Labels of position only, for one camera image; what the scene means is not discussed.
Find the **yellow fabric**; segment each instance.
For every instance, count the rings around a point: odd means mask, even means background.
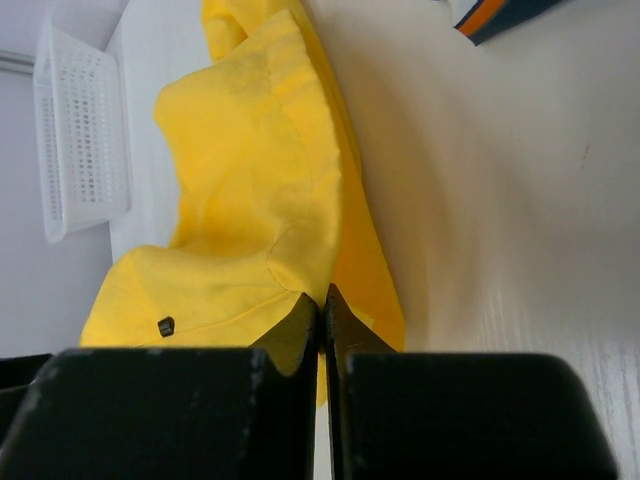
[[[338,137],[344,176],[343,230],[332,278],[349,304],[376,319],[373,330],[404,348],[405,322],[361,184],[358,144],[333,70],[298,0],[204,0],[202,24],[214,60],[224,57],[273,14],[291,11],[322,83]]]
[[[271,16],[285,3],[292,10]],[[243,19],[231,8],[251,4],[261,8]],[[167,86],[155,110],[182,190],[178,226],[169,248],[140,247],[112,267],[81,345],[246,346],[301,292],[322,307],[333,281],[402,349],[355,137],[304,10],[205,0],[203,22],[212,54],[224,58]],[[176,330],[162,338],[157,322],[167,316]]]

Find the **wooden surface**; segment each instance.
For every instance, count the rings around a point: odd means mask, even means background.
[[[199,3],[132,0],[123,17],[134,203],[112,223],[114,259],[166,244],[175,224],[151,112],[207,63]],[[567,2],[479,48],[442,2],[306,4],[356,125],[410,349],[565,358],[624,478],[640,478],[640,3]]]

